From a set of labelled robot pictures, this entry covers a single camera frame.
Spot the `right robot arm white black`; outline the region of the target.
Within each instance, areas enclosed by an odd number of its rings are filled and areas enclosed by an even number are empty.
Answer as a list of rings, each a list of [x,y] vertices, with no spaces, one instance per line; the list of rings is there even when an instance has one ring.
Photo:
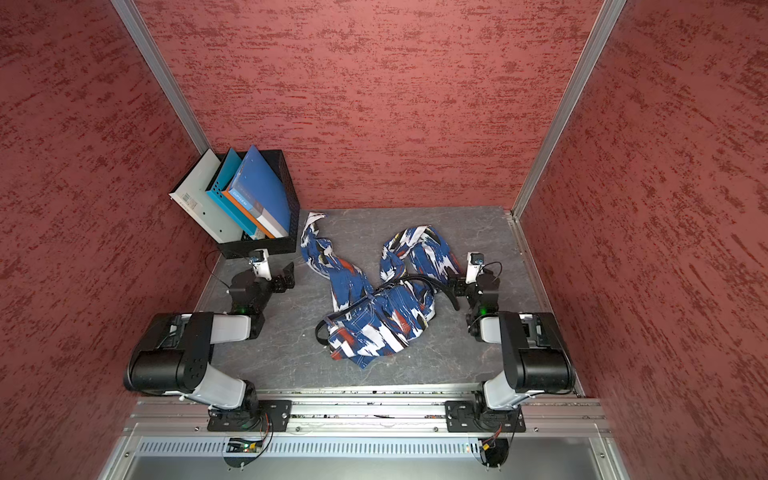
[[[568,395],[576,375],[554,324],[546,312],[513,312],[499,306],[500,279],[480,269],[460,279],[449,276],[453,305],[467,299],[467,332],[476,341],[500,347],[502,369],[484,381],[471,401],[448,402],[451,431],[515,432],[521,406],[540,395]]]

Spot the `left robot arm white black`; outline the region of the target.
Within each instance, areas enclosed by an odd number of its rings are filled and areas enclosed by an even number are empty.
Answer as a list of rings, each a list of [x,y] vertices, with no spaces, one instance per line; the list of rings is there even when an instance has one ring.
[[[223,373],[211,358],[218,344],[259,337],[271,297],[295,287],[294,268],[289,263],[273,275],[266,261],[254,262],[232,278],[227,313],[155,315],[132,351],[123,377],[126,390],[205,405],[211,432],[286,431],[291,401],[260,402],[252,382]]]

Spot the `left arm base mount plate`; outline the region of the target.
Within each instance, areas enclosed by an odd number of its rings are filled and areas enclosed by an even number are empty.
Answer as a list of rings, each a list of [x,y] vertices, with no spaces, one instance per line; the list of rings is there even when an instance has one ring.
[[[259,400],[254,409],[210,409],[209,432],[285,432],[291,417],[290,400]]]

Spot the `blue patterned trousers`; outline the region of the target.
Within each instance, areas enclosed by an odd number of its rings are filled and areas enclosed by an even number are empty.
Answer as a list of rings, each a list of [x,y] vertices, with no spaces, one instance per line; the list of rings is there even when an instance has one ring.
[[[355,264],[336,254],[321,235],[324,213],[311,212],[301,235],[301,253],[315,273],[330,282],[333,312],[315,327],[316,341],[336,361],[350,360],[364,369],[373,360],[405,350],[435,316],[435,298],[443,294],[454,310],[449,276],[461,274],[449,244],[430,225],[405,229],[381,251],[382,283],[373,286]]]

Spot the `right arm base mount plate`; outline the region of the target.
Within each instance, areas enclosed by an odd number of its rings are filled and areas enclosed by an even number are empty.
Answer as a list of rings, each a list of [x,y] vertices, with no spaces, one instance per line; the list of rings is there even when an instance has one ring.
[[[492,410],[474,401],[447,401],[444,404],[447,430],[451,433],[525,432],[522,411]]]

